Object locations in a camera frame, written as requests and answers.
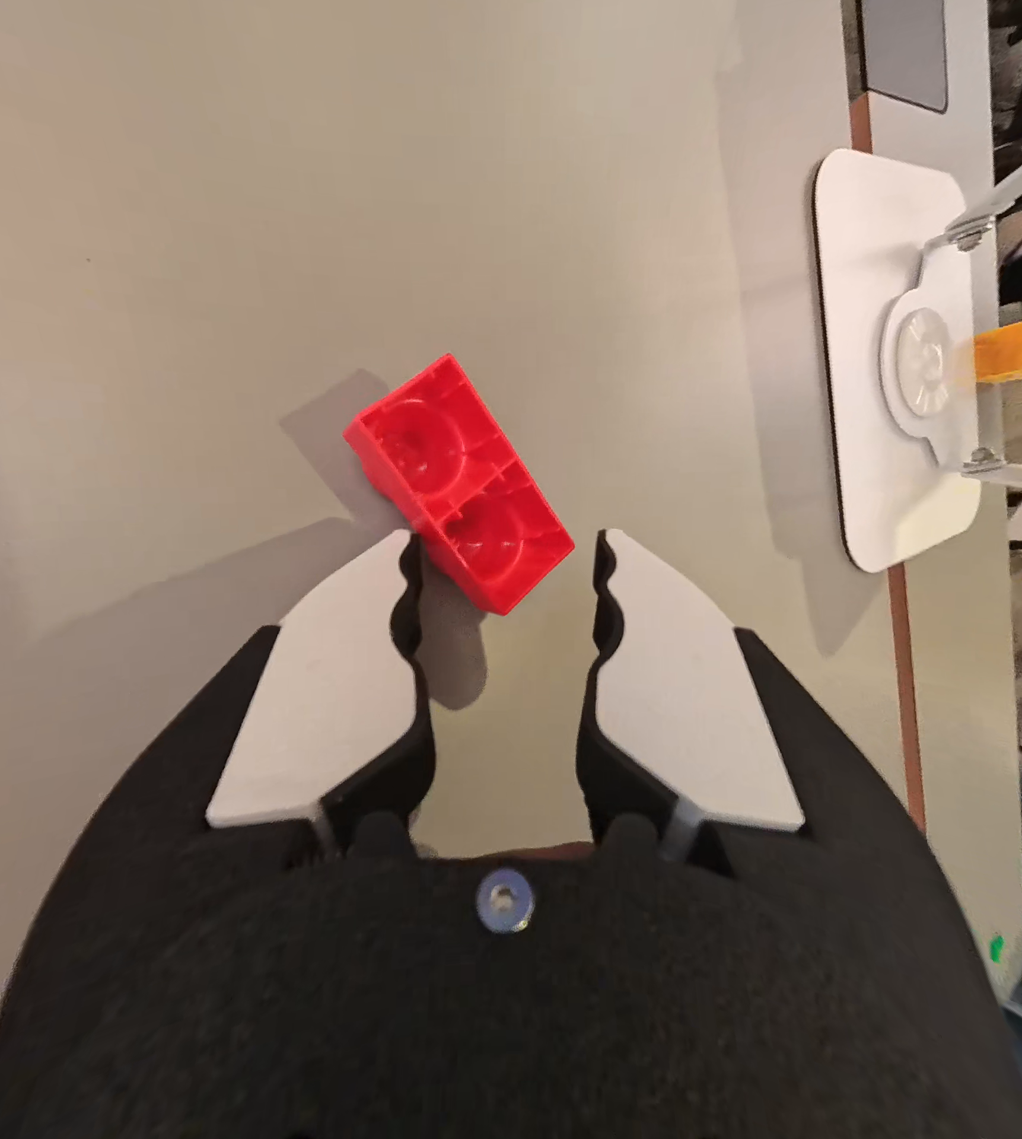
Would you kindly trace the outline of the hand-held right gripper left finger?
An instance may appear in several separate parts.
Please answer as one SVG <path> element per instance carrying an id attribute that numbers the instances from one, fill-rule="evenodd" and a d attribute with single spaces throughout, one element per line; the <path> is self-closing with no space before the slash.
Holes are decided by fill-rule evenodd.
<path id="1" fill-rule="evenodd" d="M 394 530 L 278 624 L 205 810 L 215 829 L 408 819 L 435 770 L 422 646 L 422 543 Z"/>

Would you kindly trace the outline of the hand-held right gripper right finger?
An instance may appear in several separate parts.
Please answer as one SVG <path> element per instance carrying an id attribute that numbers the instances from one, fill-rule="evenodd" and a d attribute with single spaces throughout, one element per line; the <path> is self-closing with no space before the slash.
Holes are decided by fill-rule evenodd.
<path id="1" fill-rule="evenodd" d="M 597 534 L 596 655 L 575 775 L 594 837 L 644 818 L 657 837 L 705 823 L 798 833 L 806 818 L 736 626 L 689 577 L 619 528 Z"/>

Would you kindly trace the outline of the red mega block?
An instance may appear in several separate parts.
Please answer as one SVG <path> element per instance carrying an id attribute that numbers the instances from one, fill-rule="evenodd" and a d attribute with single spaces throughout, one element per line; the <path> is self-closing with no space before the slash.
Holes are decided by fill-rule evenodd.
<path id="1" fill-rule="evenodd" d="M 430 562 L 481 611 L 510 614 L 575 550 L 451 354 L 357 412 L 343 439 Z"/>

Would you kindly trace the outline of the white board stand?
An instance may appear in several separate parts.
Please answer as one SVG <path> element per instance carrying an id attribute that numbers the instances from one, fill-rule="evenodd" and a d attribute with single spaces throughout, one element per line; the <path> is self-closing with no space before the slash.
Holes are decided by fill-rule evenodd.
<path id="1" fill-rule="evenodd" d="M 1022 166 L 974 205 L 935 167 L 848 149 L 818 167 L 813 233 L 841 526 L 866 573 L 963 533 L 978 484 L 1022 491 L 1022 464 L 982 435 L 979 394 L 1004 384 L 975 382 L 974 337 L 986 331 L 974 329 L 971 273 L 972 252 L 1021 205 Z M 1001 303 L 1022 306 L 1022 260 L 1001 282 Z"/>

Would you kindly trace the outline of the orange plastic object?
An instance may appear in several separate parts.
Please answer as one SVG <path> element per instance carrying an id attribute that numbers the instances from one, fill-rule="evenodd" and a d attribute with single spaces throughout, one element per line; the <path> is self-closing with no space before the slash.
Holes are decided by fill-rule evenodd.
<path id="1" fill-rule="evenodd" d="M 973 364 L 980 386 L 1022 380 L 1022 320 L 975 335 Z"/>

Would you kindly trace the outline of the black flat panel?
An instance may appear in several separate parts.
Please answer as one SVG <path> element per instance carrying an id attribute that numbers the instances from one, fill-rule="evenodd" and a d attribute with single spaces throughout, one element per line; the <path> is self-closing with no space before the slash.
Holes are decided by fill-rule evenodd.
<path id="1" fill-rule="evenodd" d="M 856 7 L 864 90 L 945 114 L 945 1 L 858 1 Z"/>

